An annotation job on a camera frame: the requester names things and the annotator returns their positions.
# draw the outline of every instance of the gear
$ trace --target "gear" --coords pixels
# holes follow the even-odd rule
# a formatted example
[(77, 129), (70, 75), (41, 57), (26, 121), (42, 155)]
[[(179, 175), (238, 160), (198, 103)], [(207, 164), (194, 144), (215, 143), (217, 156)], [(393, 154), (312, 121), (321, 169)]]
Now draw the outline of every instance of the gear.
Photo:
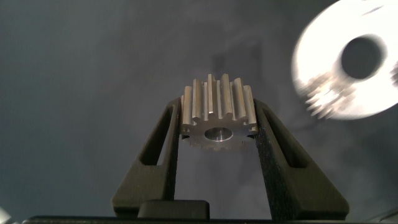
[(195, 79), (181, 96), (181, 135), (191, 146), (207, 149), (243, 148), (258, 132), (250, 86), (228, 74), (207, 82)]
[(305, 103), (310, 105), (307, 110), (312, 111), (311, 115), (328, 119), (345, 109), (353, 99), (355, 89), (347, 78), (324, 73), (311, 79), (304, 91), (308, 98)]

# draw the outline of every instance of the spur gear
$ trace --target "spur gear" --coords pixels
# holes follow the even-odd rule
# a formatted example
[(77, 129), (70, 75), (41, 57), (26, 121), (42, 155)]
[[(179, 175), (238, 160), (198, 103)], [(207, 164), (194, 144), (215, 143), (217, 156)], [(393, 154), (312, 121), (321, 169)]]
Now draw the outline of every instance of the spur gear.
[(181, 135), (193, 147), (243, 148), (258, 132), (251, 88), (240, 78), (229, 82), (228, 74), (207, 82), (199, 79), (186, 86), (181, 96)]

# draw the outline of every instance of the metal gear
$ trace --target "metal gear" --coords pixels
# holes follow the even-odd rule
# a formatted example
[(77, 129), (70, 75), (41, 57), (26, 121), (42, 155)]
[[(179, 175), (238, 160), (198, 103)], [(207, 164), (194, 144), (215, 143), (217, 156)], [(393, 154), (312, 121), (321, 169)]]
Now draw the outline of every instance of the metal gear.
[(181, 96), (181, 135), (193, 147), (243, 148), (258, 132), (251, 88), (240, 78), (229, 82), (228, 74), (207, 82), (193, 81)]

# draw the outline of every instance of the gear tooth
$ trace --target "gear tooth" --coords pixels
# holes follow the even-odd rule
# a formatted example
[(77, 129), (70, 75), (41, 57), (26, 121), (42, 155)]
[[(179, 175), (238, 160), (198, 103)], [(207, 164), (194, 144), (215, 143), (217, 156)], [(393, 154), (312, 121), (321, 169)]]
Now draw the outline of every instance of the gear tooth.
[(313, 96), (313, 97), (309, 98), (305, 103), (306, 104), (314, 104), (317, 101), (318, 101), (318, 98), (316, 96)]
[(319, 107), (317, 107), (316, 110), (314, 110), (314, 111), (312, 112), (311, 116), (317, 115), (317, 114), (318, 114), (319, 112), (321, 112), (323, 109), (325, 109), (324, 106), (319, 106)]
[(182, 97), (182, 125), (193, 125), (192, 122), (192, 87), (186, 86)]
[(240, 78), (235, 79), (231, 82), (231, 96), (232, 96), (232, 105), (234, 108), (234, 119), (242, 119), (246, 118), (246, 109), (244, 107), (244, 98), (243, 98), (243, 86), (242, 80)]
[(203, 83), (199, 79), (193, 81), (192, 120), (198, 122), (203, 119)]
[(246, 116), (248, 117), (248, 124), (256, 125), (256, 110), (254, 109), (253, 95), (251, 94), (250, 86), (243, 86), (243, 97), (246, 109)]
[(315, 108), (318, 108), (318, 107), (319, 107), (319, 105), (317, 105), (316, 103), (311, 104), (311, 105), (307, 108), (307, 111), (314, 110)]
[(314, 97), (318, 93), (318, 88), (314, 89), (311, 91), (309, 94), (307, 94), (307, 97)]
[(208, 121), (209, 117), (209, 98), (208, 98), (208, 91), (207, 91), (207, 82), (204, 82), (202, 85), (202, 120)]
[(331, 110), (329, 111), (329, 113), (325, 116), (325, 119), (331, 118), (334, 114), (335, 114), (334, 109), (331, 109)]
[(207, 79), (208, 115), (217, 116), (217, 82), (214, 75), (209, 74)]
[(230, 119), (233, 117), (231, 86), (228, 74), (224, 74), (220, 80), (220, 100), (221, 100), (221, 117)]
[(217, 97), (216, 97), (216, 100), (217, 100), (217, 118), (218, 119), (222, 119), (223, 118), (223, 115), (222, 115), (222, 112), (221, 112), (221, 109), (222, 109), (222, 100), (221, 100), (221, 87), (220, 87), (220, 81), (219, 80), (216, 80), (216, 92), (217, 92)]
[(331, 111), (331, 108), (325, 109), (325, 110), (321, 111), (321, 112), (319, 113), (318, 119), (321, 119), (321, 118), (325, 117), (326, 115), (328, 115), (328, 113), (329, 113), (330, 111)]
[(392, 69), (391, 71), (392, 73), (392, 84), (395, 87), (398, 87), (398, 63), (396, 64), (396, 66), (394, 67), (394, 69)]
[(250, 130), (253, 134), (256, 134), (259, 131), (259, 128), (257, 126), (252, 127)]

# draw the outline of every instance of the motion-blurred gear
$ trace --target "motion-blurred gear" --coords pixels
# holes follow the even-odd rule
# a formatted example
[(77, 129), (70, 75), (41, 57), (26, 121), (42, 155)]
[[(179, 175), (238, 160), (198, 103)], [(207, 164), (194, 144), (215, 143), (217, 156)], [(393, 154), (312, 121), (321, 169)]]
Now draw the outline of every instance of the motion-blurred gear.
[[(298, 40), (292, 75), (296, 91), (319, 118), (359, 119), (398, 103), (398, 1), (342, 0), (319, 14)], [(364, 79), (343, 69), (341, 57), (353, 39), (380, 50), (380, 64)]]

